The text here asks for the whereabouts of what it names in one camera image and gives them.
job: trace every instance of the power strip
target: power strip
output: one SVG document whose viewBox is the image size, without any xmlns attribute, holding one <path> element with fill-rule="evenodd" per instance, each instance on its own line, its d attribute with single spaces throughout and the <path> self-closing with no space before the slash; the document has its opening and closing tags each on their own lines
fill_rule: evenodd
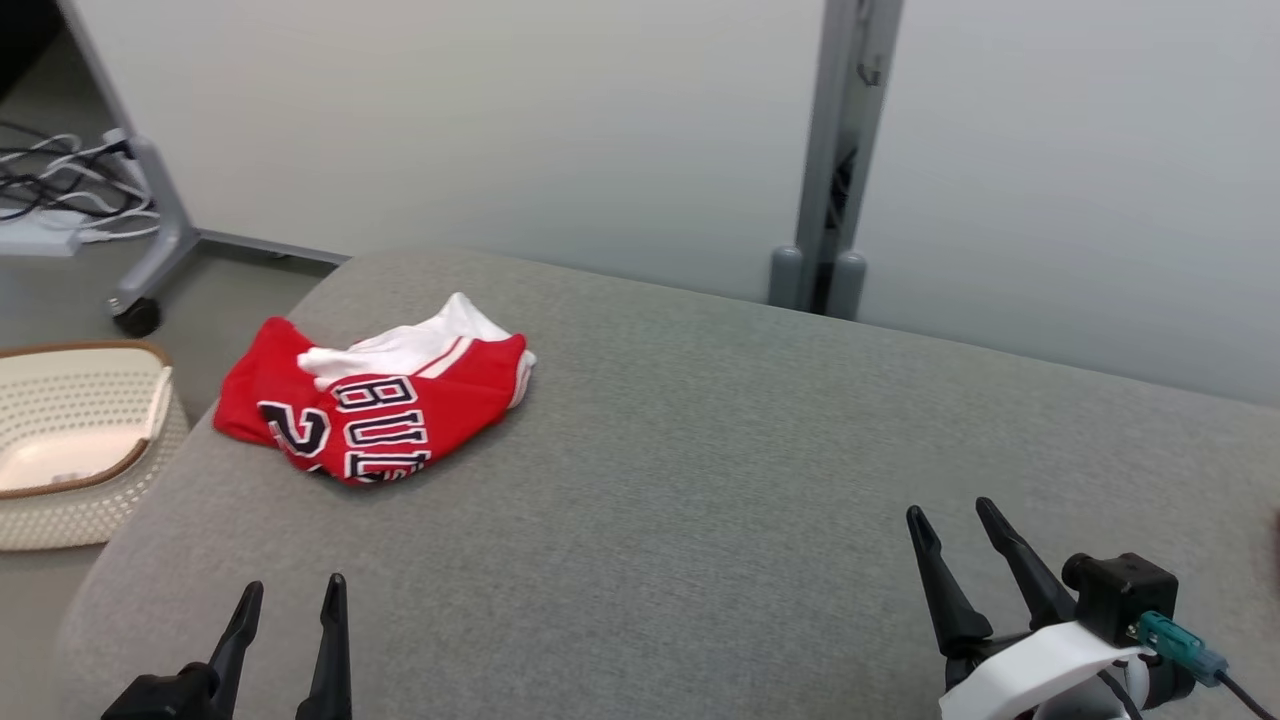
<svg viewBox="0 0 1280 720">
<path fill-rule="evenodd" d="M 77 225 L 88 220 L 74 210 L 45 210 L 54 223 Z M 54 229 L 36 222 L 36 213 L 0 223 L 0 255 L 31 255 L 40 258 L 70 258 L 81 246 L 77 229 Z"/>
</svg>

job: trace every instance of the white woven basket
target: white woven basket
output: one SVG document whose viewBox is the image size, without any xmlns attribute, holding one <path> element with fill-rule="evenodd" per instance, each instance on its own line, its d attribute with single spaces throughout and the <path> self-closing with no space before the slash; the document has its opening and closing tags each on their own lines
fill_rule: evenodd
<svg viewBox="0 0 1280 720">
<path fill-rule="evenodd" d="M 169 365 L 137 341 L 0 352 L 0 550 L 111 537 L 189 430 Z"/>
</svg>

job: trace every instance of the gray floor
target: gray floor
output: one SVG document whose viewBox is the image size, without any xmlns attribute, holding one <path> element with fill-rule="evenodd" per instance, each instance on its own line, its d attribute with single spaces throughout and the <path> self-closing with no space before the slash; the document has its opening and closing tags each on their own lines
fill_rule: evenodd
<svg viewBox="0 0 1280 720">
<path fill-rule="evenodd" d="M 67 37 L 0 101 L 0 118 L 73 132 L 86 142 L 111 127 Z M 0 347 L 120 337 L 104 300 L 146 243 L 142 238 L 91 245 L 70 259 L 0 258 Z M 212 405 L 223 375 L 261 322 L 287 313 L 330 269 L 211 243 L 183 266 L 159 297 L 165 322 L 148 340 L 173 357 L 178 395 L 189 415 L 197 418 Z M 97 551 L 0 553 L 0 648 L 5 651 L 0 653 L 0 717 L 55 719 L 47 682 L 50 643 Z"/>
</svg>

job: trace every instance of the white partition panel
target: white partition panel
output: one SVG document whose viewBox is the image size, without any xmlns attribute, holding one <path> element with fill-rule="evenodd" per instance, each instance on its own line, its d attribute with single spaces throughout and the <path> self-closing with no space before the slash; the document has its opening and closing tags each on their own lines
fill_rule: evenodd
<svg viewBox="0 0 1280 720">
<path fill-rule="evenodd" d="M 1280 3 L 906 0 L 859 319 L 1280 404 Z"/>
<path fill-rule="evenodd" d="M 192 222 L 762 300 L 822 0 L 76 0 Z"/>
</svg>

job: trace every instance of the red and white clothing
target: red and white clothing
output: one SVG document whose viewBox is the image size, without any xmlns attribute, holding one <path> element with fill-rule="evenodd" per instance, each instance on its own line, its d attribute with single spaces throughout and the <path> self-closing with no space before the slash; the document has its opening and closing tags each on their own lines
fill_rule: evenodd
<svg viewBox="0 0 1280 720">
<path fill-rule="evenodd" d="M 520 404 L 536 363 L 525 345 L 462 293 L 347 350 L 271 318 L 223 382 L 214 427 L 347 484 L 401 479 Z"/>
</svg>

